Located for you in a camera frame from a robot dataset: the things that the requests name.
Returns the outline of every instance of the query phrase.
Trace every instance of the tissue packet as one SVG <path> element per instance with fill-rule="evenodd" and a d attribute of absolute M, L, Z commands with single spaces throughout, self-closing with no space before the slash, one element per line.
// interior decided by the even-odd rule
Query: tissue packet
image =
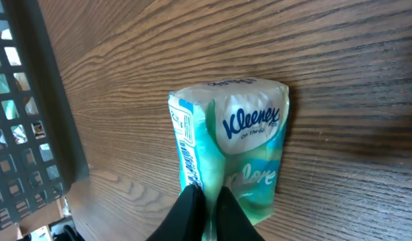
<path fill-rule="evenodd" d="M 202 188 L 210 220 L 223 185 L 252 225 L 273 214 L 288 93 L 288 87 L 276 81 L 241 78 L 169 94 L 181 189 L 190 184 Z M 213 229 L 211 223 L 205 233 Z"/>

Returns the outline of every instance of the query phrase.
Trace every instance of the wooden table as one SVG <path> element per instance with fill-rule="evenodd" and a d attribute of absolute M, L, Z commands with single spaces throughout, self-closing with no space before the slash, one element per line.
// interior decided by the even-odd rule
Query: wooden table
<path fill-rule="evenodd" d="M 167 95 L 255 76 L 291 91 L 266 240 L 412 240 L 412 0 L 41 0 L 89 181 L 87 240 L 145 240 L 180 192 Z"/>

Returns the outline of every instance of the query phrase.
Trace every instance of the teal plastic wrapper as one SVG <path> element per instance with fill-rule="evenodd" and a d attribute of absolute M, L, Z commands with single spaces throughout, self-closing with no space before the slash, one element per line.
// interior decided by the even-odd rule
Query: teal plastic wrapper
<path fill-rule="evenodd" d="M 252 225 L 273 214 L 288 95 L 286 85 L 259 78 L 209 82 L 169 94 L 181 189 L 195 184 L 206 197 L 204 240 L 216 237 L 215 203 L 223 185 Z"/>

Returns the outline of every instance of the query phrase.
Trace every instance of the plastic packaging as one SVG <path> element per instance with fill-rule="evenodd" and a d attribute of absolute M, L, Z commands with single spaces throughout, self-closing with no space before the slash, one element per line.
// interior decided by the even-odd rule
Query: plastic packaging
<path fill-rule="evenodd" d="M 209 82 L 169 94 L 183 190 L 200 186 L 207 201 L 206 239 L 227 186 L 252 225 L 270 217 L 288 117 L 288 87 L 259 78 Z"/>

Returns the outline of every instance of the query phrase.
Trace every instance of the grid pattern basket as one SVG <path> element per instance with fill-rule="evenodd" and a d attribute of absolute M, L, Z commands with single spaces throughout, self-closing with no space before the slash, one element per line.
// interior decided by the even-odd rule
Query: grid pattern basket
<path fill-rule="evenodd" d="M 86 176 L 39 7 L 0 0 L 0 230 Z"/>

